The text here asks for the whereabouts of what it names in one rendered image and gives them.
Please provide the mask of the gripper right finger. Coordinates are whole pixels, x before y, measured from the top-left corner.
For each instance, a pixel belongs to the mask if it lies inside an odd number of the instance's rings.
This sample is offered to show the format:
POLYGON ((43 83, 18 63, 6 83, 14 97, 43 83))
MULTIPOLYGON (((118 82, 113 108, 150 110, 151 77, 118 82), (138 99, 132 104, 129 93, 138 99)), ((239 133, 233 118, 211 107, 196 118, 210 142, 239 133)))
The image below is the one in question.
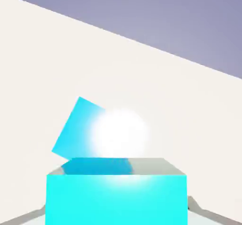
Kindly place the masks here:
POLYGON ((188 196, 188 225, 242 225, 242 223, 202 209, 192 196, 188 196))

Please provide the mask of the small blue cube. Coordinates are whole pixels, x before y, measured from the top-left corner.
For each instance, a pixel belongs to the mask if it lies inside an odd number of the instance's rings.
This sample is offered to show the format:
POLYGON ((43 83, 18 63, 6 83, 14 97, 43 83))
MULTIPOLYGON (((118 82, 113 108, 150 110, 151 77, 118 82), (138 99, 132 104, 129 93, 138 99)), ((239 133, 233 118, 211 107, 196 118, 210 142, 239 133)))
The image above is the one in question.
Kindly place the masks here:
POLYGON ((76 157, 132 158, 142 152, 141 121, 126 110, 106 110, 78 98, 52 151, 76 157))

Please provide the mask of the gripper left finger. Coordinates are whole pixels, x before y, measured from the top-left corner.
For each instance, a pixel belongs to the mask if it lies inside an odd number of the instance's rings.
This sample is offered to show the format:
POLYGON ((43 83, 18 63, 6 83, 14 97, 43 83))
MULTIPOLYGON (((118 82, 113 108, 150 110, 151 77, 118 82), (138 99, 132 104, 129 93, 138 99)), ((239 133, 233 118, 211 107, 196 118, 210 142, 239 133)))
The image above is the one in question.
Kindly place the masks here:
POLYGON ((21 225, 30 220, 43 216, 45 214, 45 205, 41 209, 33 210, 21 216, 10 219, 9 221, 0 223, 0 225, 21 225))

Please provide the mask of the small cyan cube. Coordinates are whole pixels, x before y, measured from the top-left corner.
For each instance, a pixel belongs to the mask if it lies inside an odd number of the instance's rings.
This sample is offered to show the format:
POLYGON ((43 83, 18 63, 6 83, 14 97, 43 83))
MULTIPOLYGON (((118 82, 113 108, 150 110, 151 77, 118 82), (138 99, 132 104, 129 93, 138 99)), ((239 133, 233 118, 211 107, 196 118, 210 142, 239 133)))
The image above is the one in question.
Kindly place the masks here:
POLYGON ((49 174, 45 225, 188 225, 187 177, 163 158, 73 158, 49 174))

